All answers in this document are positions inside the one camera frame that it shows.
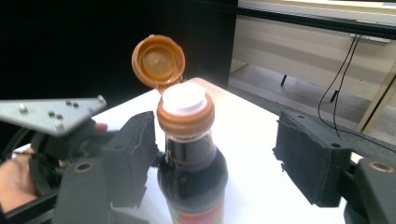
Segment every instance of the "soy sauce bottle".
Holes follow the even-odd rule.
[[[166,135],[157,177],[173,223],[223,223],[228,172],[212,139],[211,98],[198,84],[176,84],[163,93],[157,118]]]

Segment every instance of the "red label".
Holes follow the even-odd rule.
[[[203,213],[183,213],[169,206],[174,224],[222,224],[224,197],[213,208]]]

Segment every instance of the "orange bottle cap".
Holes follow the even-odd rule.
[[[183,49],[167,36],[150,35],[134,48],[132,68],[145,85],[163,91],[183,78]]]

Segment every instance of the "bottle neck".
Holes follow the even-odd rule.
[[[195,165],[213,160],[216,146],[210,131],[191,139],[166,136],[166,160],[179,165]]]

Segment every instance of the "desk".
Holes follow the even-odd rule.
[[[205,87],[216,107],[213,138],[224,154],[229,180],[225,192],[224,223],[345,223],[345,201],[338,208],[311,205],[282,173],[273,155],[277,116],[200,78],[189,80]],[[160,94],[149,91],[94,117],[109,129],[119,129],[131,116],[156,111]],[[155,123],[159,150],[164,150],[164,133]],[[157,170],[148,170],[147,191],[139,209],[116,209],[150,223],[172,223],[158,183]]]

